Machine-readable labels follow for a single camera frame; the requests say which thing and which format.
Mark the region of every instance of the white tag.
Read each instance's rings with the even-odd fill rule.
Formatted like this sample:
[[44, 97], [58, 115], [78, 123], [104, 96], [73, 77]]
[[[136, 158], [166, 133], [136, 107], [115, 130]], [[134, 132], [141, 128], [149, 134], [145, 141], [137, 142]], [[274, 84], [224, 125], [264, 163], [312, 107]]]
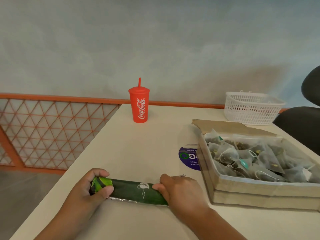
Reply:
[[305, 168], [302, 169], [302, 173], [306, 177], [306, 181], [309, 182], [309, 179], [310, 179], [312, 173], [310, 171], [308, 171], [307, 169], [305, 169]]

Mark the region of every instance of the green packet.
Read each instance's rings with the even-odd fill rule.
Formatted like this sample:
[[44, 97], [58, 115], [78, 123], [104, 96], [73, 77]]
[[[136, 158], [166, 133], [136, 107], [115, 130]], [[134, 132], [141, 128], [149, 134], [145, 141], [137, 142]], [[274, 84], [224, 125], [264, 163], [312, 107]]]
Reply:
[[152, 188], [153, 184], [148, 183], [95, 177], [91, 182], [89, 193], [90, 195], [93, 195], [109, 185], [114, 187], [114, 191], [109, 196], [109, 199], [133, 201], [152, 205], [168, 205], [162, 194]]

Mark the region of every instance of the basket rim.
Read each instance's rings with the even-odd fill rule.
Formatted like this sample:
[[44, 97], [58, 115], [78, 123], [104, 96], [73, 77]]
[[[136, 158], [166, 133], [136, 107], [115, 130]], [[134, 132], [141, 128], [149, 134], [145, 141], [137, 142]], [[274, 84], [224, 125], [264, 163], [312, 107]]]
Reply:
[[[257, 103], [257, 102], [244, 102], [244, 101], [239, 101], [239, 100], [236, 100], [235, 98], [233, 97], [230, 97], [230, 93], [238, 93], [238, 94], [243, 94], [243, 95], [246, 95], [246, 94], [250, 94], [252, 96], [254, 95], [266, 95], [266, 96], [269, 96], [269, 97], [272, 97], [282, 103]], [[286, 105], [286, 102], [283, 101], [282, 99], [279, 99], [277, 97], [274, 97], [274, 96], [271, 96], [269, 94], [265, 94], [265, 93], [254, 93], [254, 92], [226, 92], [226, 96], [229, 97], [230, 99], [234, 100], [234, 101], [237, 101], [239, 103], [244, 103], [244, 104], [257, 104], [257, 105], [274, 105], [274, 106], [283, 106], [283, 105]]]

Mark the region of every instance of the chair seat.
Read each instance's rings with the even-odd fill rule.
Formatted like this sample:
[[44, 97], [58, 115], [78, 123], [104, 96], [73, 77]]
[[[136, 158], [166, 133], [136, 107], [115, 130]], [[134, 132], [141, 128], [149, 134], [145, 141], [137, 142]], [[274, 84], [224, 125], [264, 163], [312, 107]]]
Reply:
[[320, 156], [320, 108], [294, 107], [273, 123]]

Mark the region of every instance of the gray wall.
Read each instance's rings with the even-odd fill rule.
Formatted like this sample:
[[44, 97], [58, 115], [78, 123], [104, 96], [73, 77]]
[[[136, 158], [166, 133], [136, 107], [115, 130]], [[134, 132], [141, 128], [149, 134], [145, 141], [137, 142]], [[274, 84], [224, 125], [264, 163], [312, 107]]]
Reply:
[[310, 105], [317, 0], [0, 0], [0, 92], [224, 103], [226, 91]]

